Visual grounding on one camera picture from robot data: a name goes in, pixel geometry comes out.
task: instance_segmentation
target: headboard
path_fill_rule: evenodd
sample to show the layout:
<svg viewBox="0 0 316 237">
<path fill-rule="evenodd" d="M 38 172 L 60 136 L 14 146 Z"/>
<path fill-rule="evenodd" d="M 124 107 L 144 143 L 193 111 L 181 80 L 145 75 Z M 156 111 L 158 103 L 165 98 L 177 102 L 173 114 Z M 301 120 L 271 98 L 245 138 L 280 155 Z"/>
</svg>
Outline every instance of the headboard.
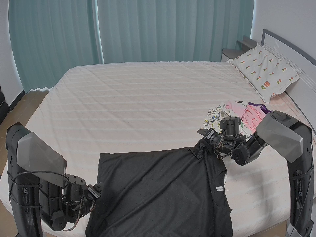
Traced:
<svg viewBox="0 0 316 237">
<path fill-rule="evenodd" d="M 263 29 L 261 45 L 280 59 L 286 59 L 300 73 L 300 79 L 286 93 L 316 130 L 316 60 L 286 39 Z"/>
</svg>

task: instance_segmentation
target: curtain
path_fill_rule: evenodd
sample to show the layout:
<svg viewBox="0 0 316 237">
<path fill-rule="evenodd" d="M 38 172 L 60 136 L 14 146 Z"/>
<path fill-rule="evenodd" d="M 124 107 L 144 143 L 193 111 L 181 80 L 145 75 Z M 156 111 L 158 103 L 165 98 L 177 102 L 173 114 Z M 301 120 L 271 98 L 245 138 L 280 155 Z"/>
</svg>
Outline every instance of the curtain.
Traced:
<svg viewBox="0 0 316 237">
<path fill-rule="evenodd" d="M 220 61 L 250 36 L 254 0 L 97 0 L 105 63 Z"/>
<path fill-rule="evenodd" d="M 10 0 L 24 90 L 53 87 L 79 65 L 220 61 L 250 36 L 254 0 Z"/>
<path fill-rule="evenodd" d="M 53 87 L 75 66 L 100 63 L 92 0 L 10 0 L 9 31 L 25 92 Z"/>
</svg>

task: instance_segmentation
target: pillow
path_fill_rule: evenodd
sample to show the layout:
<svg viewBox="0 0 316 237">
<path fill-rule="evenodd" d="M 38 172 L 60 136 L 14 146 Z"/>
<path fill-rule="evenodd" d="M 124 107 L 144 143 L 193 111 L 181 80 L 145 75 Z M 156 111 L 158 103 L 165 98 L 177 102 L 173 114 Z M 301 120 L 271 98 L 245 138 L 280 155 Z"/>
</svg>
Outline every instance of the pillow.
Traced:
<svg viewBox="0 0 316 237">
<path fill-rule="evenodd" d="M 266 103 L 300 78 L 286 60 L 277 58 L 259 44 L 247 53 L 228 61 L 243 74 Z"/>
</svg>

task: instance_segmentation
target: white wall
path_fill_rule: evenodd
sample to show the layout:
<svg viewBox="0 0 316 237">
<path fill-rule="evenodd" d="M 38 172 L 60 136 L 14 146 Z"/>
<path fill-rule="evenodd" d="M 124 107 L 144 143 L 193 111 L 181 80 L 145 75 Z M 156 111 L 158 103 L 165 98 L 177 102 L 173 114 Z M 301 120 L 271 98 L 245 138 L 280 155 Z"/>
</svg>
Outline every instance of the white wall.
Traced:
<svg viewBox="0 0 316 237">
<path fill-rule="evenodd" d="M 316 0 L 255 0 L 251 38 L 264 28 L 316 58 Z"/>
<path fill-rule="evenodd" d="M 0 86 L 10 105 L 23 90 L 9 36 L 9 0 L 0 0 Z"/>
</svg>

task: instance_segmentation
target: bed sheet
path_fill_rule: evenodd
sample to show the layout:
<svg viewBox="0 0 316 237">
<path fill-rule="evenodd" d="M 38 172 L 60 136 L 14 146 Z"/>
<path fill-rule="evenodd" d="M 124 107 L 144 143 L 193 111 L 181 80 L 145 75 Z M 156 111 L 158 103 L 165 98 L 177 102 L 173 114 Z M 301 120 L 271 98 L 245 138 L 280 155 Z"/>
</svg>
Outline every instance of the bed sheet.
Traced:
<svg viewBox="0 0 316 237">
<path fill-rule="evenodd" d="M 167 150 L 194 146 L 210 106 L 228 99 L 263 103 L 230 64 L 142 62 L 70 69 L 30 118 L 35 132 L 67 160 L 67 173 L 95 184 L 100 153 Z M 285 93 L 270 109 L 303 122 Z M 271 147 L 259 159 L 239 166 L 228 157 L 226 196 L 235 237 L 245 237 L 286 220 L 290 185 L 286 160 Z M 8 177 L 0 180 L 0 199 L 12 213 Z M 70 232 L 43 230 L 58 237 L 85 236 L 89 215 Z"/>
</svg>

